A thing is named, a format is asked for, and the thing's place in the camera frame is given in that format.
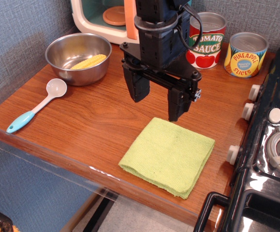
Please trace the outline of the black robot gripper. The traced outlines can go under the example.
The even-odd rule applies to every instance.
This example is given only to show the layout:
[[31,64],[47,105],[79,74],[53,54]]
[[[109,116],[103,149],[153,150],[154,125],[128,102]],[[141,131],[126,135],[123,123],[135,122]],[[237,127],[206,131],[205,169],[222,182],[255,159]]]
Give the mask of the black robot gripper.
[[[122,67],[130,97],[134,102],[143,100],[150,93],[150,81],[170,89],[168,119],[171,122],[178,121],[189,111],[191,101],[199,98],[198,82],[202,78],[186,59],[189,36],[183,37],[185,30],[181,26],[179,23],[175,27],[181,41],[168,46],[146,47],[127,42],[120,45],[124,53]],[[183,90],[174,88],[179,84],[183,85]]]

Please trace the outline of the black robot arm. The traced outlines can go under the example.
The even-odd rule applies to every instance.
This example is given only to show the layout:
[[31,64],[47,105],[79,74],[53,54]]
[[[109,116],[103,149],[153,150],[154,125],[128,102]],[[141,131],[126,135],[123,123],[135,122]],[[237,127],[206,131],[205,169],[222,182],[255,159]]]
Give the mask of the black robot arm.
[[122,67],[134,102],[150,93],[150,82],[168,90],[169,121],[178,121],[192,102],[200,98],[202,75],[187,61],[186,53],[201,40],[189,44],[190,20],[199,14],[187,0],[137,0],[134,25],[139,43],[124,42]]

